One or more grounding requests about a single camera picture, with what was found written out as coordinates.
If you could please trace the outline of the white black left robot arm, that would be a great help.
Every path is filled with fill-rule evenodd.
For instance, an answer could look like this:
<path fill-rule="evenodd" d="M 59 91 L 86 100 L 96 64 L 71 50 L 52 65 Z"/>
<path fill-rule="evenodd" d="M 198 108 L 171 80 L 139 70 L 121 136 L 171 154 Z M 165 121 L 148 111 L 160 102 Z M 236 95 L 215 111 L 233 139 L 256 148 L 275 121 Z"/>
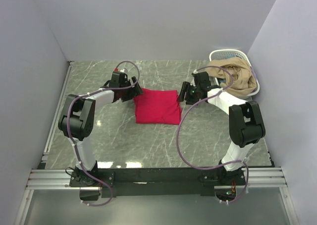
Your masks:
<path fill-rule="evenodd" d="M 94 186 L 101 181 L 98 163 L 92 152 L 90 134 L 95 122 L 95 111 L 105 105 L 121 100 L 123 102 L 142 95 L 139 77 L 128 78 L 125 70 L 114 70 L 111 79 L 92 93 L 70 94 L 58 120 L 58 128 L 71 143 L 76 166 L 72 180 L 86 186 Z"/>

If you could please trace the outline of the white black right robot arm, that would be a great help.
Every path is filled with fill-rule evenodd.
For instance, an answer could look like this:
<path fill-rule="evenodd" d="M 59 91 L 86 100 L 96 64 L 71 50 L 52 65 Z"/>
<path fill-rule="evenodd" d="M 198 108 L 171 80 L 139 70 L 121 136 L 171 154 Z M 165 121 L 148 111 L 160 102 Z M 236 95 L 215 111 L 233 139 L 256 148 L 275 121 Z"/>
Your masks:
<path fill-rule="evenodd" d="M 249 150 L 265 136 L 260 106 L 255 101 L 239 99 L 220 86 L 212 85 L 207 72 L 194 72 L 192 75 L 194 83 L 182 83 L 177 101 L 190 105 L 190 109 L 200 102 L 207 102 L 228 114 L 231 143 L 215 167 L 217 180 L 228 185 L 238 177 Z"/>

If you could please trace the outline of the red t-shirt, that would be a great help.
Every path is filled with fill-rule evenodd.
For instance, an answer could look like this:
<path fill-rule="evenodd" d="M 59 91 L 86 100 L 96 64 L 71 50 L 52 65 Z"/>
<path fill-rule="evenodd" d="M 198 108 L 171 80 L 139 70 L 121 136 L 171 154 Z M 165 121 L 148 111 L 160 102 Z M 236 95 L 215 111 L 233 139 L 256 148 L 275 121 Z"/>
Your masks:
<path fill-rule="evenodd" d="M 177 98 L 177 90 L 144 88 L 143 94 L 134 98 L 136 123 L 178 125 L 182 109 Z"/>

